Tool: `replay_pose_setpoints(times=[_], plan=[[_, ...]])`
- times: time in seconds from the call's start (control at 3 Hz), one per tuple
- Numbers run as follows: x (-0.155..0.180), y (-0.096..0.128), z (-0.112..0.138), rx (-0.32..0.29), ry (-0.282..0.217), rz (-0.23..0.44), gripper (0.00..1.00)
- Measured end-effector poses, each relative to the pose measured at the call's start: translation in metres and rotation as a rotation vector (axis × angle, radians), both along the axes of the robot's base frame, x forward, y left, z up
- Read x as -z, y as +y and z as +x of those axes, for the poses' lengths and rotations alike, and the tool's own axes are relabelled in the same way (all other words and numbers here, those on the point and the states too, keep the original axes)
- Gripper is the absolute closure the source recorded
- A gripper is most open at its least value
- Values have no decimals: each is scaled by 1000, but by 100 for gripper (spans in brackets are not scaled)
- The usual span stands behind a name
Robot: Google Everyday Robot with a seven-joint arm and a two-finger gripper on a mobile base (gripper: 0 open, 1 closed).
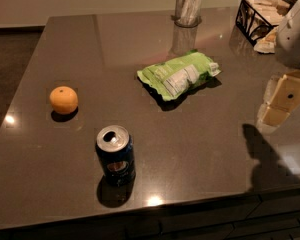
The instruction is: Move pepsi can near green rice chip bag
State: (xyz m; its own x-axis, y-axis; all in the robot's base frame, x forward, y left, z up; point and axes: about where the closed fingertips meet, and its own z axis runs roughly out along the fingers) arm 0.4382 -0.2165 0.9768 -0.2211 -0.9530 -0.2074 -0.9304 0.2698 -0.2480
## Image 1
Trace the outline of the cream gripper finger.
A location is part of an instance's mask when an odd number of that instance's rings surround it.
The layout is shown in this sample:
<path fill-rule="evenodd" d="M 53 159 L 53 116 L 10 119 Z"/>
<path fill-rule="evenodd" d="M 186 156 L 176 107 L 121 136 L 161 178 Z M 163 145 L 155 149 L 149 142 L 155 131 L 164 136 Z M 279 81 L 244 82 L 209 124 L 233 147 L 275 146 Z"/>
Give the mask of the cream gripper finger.
<path fill-rule="evenodd" d="M 285 121 L 291 112 L 300 106 L 300 70 L 274 76 L 279 78 L 279 82 L 270 104 L 272 107 L 284 111 Z"/>
<path fill-rule="evenodd" d="M 257 129 L 264 134 L 274 132 L 284 121 L 284 111 L 271 106 L 270 101 L 275 95 L 279 78 L 272 76 L 267 83 L 261 104 L 257 113 Z"/>

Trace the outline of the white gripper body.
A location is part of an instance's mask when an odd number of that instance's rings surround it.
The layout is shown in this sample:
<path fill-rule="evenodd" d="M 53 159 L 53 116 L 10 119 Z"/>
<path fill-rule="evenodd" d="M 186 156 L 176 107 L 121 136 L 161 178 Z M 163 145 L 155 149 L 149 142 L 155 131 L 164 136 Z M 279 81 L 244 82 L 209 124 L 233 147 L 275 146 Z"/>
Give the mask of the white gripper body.
<path fill-rule="evenodd" d="M 285 66 L 300 69 L 300 8 L 292 8 L 280 23 L 275 55 Z"/>

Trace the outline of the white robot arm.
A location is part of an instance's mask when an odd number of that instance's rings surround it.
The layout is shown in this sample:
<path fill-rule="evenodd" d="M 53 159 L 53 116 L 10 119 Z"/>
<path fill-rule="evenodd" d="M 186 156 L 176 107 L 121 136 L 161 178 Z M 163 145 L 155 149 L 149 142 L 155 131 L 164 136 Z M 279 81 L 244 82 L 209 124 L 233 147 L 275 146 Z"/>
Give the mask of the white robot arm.
<path fill-rule="evenodd" d="M 273 75 L 266 86 L 257 115 L 257 128 L 270 134 L 300 106 L 300 0 L 297 0 L 278 26 L 275 56 L 289 69 Z"/>

